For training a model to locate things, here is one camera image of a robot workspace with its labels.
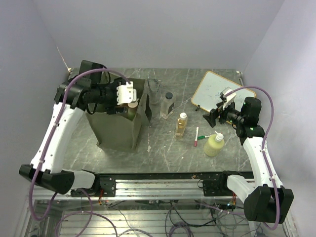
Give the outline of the olive canvas bag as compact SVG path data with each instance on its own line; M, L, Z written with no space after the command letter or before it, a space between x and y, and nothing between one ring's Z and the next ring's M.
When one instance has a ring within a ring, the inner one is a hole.
M113 149L121 152L137 152L137 144L143 126L149 126L152 118L150 97L146 79L131 79L137 90L138 107L133 120L127 113L109 115L98 106L93 115L86 113L89 125L102 150Z

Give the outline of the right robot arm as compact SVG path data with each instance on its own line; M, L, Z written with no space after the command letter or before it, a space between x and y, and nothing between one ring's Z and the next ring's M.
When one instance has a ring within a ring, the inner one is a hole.
M224 107L224 102L217 104L203 118L211 127L216 122L230 122L240 143L250 160L254 185L247 182L246 177L238 171L223 171L218 180L218 191L223 195L236 194L243 203L244 214L248 221L282 224L294 200L291 189L284 187L274 170L265 132L258 125L261 101L254 97L246 97L240 111L232 102Z

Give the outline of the clear bottle with black label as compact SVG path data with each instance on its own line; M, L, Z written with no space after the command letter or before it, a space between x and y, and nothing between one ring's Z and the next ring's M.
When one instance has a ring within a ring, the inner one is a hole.
M160 105L160 116L167 119L174 111L176 97L172 92L167 92Z

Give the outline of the green bottle beige cap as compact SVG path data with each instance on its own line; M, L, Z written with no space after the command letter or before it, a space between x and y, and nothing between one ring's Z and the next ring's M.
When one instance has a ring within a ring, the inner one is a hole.
M127 118L133 121L137 113L138 102L137 101L131 102L131 103L128 103L127 105L128 105Z

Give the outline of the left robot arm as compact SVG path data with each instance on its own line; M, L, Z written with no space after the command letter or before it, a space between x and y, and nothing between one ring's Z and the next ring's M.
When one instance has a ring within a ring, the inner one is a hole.
M114 107L122 103L120 90L132 82L122 73L102 64L82 61L80 72L57 88L53 114L48 129L30 164L24 164L19 174L31 182L29 197L35 186L57 194L71 190L85 191L95 196L102 190L100 174L91 171L63 169L66 149L77 123L91 103L107 103Z

